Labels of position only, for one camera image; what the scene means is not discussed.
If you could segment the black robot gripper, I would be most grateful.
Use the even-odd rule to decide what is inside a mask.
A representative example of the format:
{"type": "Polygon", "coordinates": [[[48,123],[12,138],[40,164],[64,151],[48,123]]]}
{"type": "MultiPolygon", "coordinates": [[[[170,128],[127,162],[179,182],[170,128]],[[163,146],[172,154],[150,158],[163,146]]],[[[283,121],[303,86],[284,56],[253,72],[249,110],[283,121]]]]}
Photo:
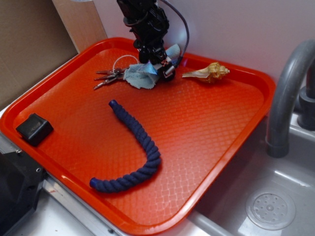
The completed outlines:
{"type": "Polygon", "coordinates": [[[164,36],[169,29],[169,20],[156,0],[118,0],[124,15],[124,24],[135,35],[134,47],[139,50],[139,61],[148,63],[150,53],[154,53],[152,65],[157,75],[171,81],[175,77],[175,67],[164,48],[164,36]]]}

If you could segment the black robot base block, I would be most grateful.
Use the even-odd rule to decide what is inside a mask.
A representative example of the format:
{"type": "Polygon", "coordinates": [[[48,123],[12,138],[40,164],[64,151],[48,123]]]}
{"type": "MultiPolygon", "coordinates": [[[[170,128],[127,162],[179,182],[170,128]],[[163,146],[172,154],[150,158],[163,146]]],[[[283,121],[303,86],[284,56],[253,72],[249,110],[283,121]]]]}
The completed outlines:
{"type": "Polygon", "coordinates": [[[44,168],[22,150],[0,155],[0,234],[7,236],[37,209],[44,168]]]}

